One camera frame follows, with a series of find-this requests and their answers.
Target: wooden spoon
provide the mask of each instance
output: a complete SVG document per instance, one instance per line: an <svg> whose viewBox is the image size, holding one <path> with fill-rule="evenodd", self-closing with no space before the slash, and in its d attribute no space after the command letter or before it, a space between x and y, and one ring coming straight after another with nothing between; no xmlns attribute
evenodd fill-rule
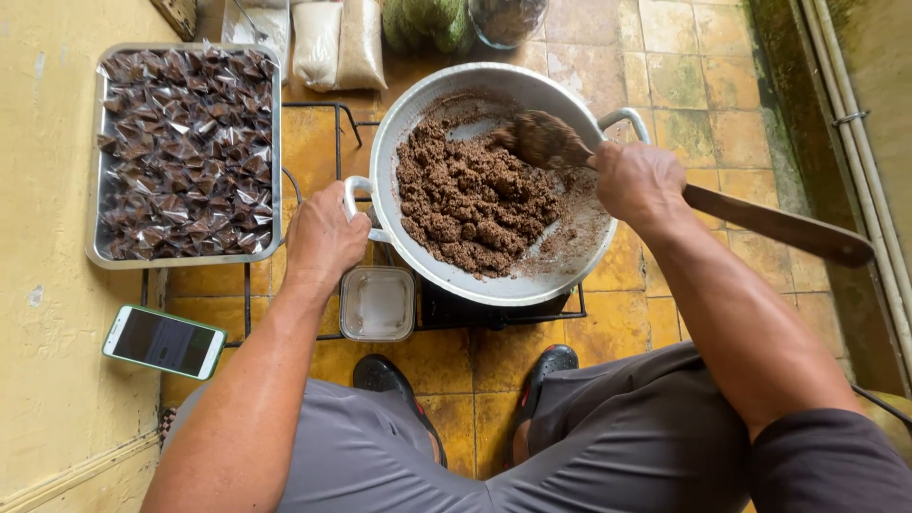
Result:
<svg viewBox="0 0 912 513"><path fill-rule="evenodd" d="M516 121L495 130L494 138L520 160L535 167L596 168L595 155L586 148L576 131L546 112L527 110L517 116ZM684 201L701 212L841 266L861 267L874 258L874 247L860 235L802 215L760 206L689 183L684 188Z"/></svg>

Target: brown sugar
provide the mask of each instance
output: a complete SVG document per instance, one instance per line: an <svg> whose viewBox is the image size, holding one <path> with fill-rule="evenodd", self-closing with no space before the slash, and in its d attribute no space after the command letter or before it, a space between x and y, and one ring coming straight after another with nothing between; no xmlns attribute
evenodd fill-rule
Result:
<svg viewBox="0 0 912 513"><path fill-rule="evenodd" d="M567 213L567 198L555 192L554 173L520 161L490 134L448 141L450 128L423 120L397 148L402 227L442 262L476 277L510 276Z"/></svg>

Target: wall baseboard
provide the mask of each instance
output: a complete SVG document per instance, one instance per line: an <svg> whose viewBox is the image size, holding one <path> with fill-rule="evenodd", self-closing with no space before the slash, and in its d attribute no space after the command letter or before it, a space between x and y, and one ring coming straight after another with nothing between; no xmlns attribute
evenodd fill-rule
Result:
<svg viewBox="0 0 912 513"><path fill-rule="evenodd" d="M25 513L41 506L48 500L67 492L118 463L156 445L159 442L157 430L132 438L104 453L71 466L48 480L19 490L9 497L0 499L0 513Z"/></svg>

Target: leg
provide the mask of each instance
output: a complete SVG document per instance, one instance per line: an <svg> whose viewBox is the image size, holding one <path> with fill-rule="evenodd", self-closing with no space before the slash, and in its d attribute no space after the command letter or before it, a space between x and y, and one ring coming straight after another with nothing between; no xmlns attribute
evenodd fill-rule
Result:
<svg viewBox="0 0 912 513"><path fill-rule="evenodd" d="M168 440L203 388L178 410ZM490 511L491 501L483 483L434 463L428 432L399 393L307 382L278 512L447 509Z"/></svg>
<svg viewBox="0 0 912 513"><path fill-rule="evenodd" d="M740 512L747 430L689 342L544 381L503 511Z"/></svg>

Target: yellow wall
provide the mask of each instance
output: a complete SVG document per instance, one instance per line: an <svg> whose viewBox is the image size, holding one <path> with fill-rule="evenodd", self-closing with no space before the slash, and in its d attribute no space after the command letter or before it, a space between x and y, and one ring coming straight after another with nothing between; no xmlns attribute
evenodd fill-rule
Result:
<svg viewBox="0 0 912 513"><path fill-rule="evenodd" d="M912 2L828 2L912 275Z"/></svg>
<svg viewBox="0 0 912 513"><path fill-rule="evenodd" d="M140 274L86 258L86 190L98 55L176 40L149 0L0 0L0 512L133 511L138 500L92 505L111 493L141 499L148 485L141 469L154 467L155 447L73 478L154 430L159 396L156 371L100 355L118 306L139 300ZM11 508L60 473L81 484L55 500L77 504Z"/></svg>

